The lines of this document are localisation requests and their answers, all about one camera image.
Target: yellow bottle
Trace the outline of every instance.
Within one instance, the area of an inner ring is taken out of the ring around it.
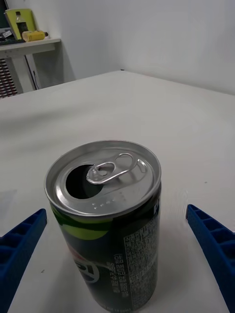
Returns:
[[[36,41],[36,40],[42,40],[46,36],[48,36],[47,32],[43,31],[24,31],[22,33],[22,38],[24,39],[25,42],[30,42],[30,41]]]

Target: black can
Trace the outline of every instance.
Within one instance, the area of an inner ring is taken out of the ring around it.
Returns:
[[[138,144],[78,147],[50,168],[45,190],[68,247],[97,303],[132,312],[157,282],[161,167]]]

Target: white table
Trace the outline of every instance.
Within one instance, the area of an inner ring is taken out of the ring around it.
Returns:
[[[228,313],[185,212],[193,203],[234,231],[235,97],[125,71],[0,102],[5,231],[41,207],[48,215],[9,313],[105,312],[73,263],[44,177],[68,150],[110,138],[148,147],[162,165],[159,280],[140,312]]]
[[[11,58],[23,92],[34,90],[31,75],[24,56],[55,50],[55,44],[60,41],[61,40],[59,38],[49,38],[29,43],[0,46],[0,59]]]

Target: green can label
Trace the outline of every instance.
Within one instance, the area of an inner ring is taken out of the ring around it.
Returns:
[[[157,282],[160,199],[124,217],[98,222],[52,210],[98,304],[118,313],[142,307]]]

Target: pull tab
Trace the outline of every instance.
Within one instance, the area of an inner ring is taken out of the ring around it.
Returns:
[[[116,163],[116,159],[121,156],[130,156],[132,159],[131,165],[127,166],[126,169],[123,169],[124,166],[120,168]],[[93,165],[87,173],[87,181],[93,185],[105,184],[131,171],[137,165],[137,162],[138,157],[134,153],[120,153],[101,164]]]

